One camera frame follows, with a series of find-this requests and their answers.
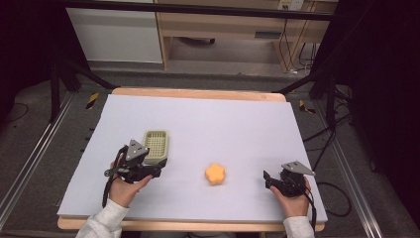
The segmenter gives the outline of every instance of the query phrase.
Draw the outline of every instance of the orange toy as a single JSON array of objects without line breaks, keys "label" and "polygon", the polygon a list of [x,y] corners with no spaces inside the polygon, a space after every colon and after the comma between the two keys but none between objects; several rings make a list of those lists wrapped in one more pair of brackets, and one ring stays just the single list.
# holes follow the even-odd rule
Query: orange toy
[{"label": "orange toy", "polygon": [[209,168],[207,168],[206,177],[210,181],[210,184],[220,184],[225,179],[225,168],[213,163]]}]

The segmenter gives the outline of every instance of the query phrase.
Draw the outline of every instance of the human hand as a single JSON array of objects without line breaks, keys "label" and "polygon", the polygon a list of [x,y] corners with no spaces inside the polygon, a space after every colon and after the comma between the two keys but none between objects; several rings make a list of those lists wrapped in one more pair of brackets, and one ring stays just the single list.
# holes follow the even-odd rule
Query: human hand
[{"label": "human hand", "polygon": [[[307,178],[305,178],[306,181],[306,194],[309,193],[311,190],[311,186],[309,184],[309,181]],[[286,218],[292,217],[292,216],[307,216],[308,214],[308,208],[309,208],[309,200],[308,198],[302,194],[295,197],[287,197],[284,196],[281,191],[279,191],[275,186],[271,186],[269,188],[272,193],[277,197],[278,201],[280,201],[283,209],[284,214]]]},{"label": "human hand", "polygon": [[145,187],[152,178],[152,176],[147,176],[139,182],[127,183],[123,181],[119,175],[114,174],[114,181],[112,182],[109,191],[109,198],[115,203],[128,208],[136,193]]}]

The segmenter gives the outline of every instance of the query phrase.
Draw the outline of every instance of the cabinet door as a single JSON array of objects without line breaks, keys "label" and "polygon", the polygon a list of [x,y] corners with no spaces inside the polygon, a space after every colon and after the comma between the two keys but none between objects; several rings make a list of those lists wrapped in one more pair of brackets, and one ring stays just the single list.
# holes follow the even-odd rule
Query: cabinet door
[{"label": "cabinet door", "polygon": [[88,60],[162,62],[155,13],[70,8],[67,13]]}]

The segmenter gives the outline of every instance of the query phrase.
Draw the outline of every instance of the plastic basket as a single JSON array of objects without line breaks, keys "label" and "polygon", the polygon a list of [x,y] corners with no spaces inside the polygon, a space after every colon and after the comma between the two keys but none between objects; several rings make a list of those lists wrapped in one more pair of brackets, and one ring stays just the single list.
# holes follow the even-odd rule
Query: plastic basket
[{"label": "plastic basket", "polygon": [[145,164],[156,165],[160,161],[167,159],[168,146],[167,132],[164,130],[147,131],[143,138],[143,145],[149,147],[149,154],[145,157]]}]

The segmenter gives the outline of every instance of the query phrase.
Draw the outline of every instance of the gray carpet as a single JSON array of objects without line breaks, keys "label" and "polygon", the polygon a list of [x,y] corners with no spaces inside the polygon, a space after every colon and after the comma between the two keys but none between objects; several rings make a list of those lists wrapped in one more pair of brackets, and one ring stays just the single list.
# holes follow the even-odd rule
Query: gray carpet
[{"label": "gray carpet", "polygon": [[[134,72],[97,72],[97,74],[110,82],[124,86],[257,91],[277,90],[294,80],[242,75],[168,73],[143,73],[139,75]],[[3,231],[36,230],[71,234],[71,231],[62,231],[56,226],[56,212],[58,211],[56,203],[65,193],[66,186],[77,167],[82,151],[88,143],[88,138],[99,120],[106,95],[110,93],[110,90],[103,89],[90,80],[85,78],[80,78],[80,80],[82,88],[78,93],[75,93],[67,115],[4,225]],[[310,114],[299,110],[298,101],[299,99],[308,100],[307,92],[309,88],[310,84],[287,95],[287,100],[292,103],[303,139],[324,128],[318,115],[323,112]],[[93,92],[99,92],[100,95],[93,109],[87,110],[85,106]],[[35,147],[50,116],[49,84],[47,82],[26,89],[18,99],[26,103],[30,110],[23,118],[1,125],[0,160],[3,166],[0,168],[2,180],[0,198],[4,197],[25,159]],[[342,106],[338,109],[337,117],[347,113],[348,109]],[[357,175],[383,235],[385,237],[420,237],[420,231],[401,205],[386,176],[373,173],[370,170],[365,145],[361,143],[360,135],[356,129],[352,123],[344,121],[337,128],[337,140],[342,145],[346,158]],[[312,150],[322,148],[327,139],[327,135],[323,135],[305,143],[306,149],[310,150],[308,151],[308,157],[312,165],[314,165],[320,153],[320,150]],[[317,181],[330,182],[347,191],[330,147],[322,157],[316,172]],[[320,185],[320,191],[331,212],[346,212],[348,204],[346,198],[340,192],[326,185]],[[329,221],[326,223],[325,230],[319,232],[317,237],[367,237],[359,215],[354,208],[346,217],[328,216]],[[268,234],[269,237],[277,235],[279,234]]]}]

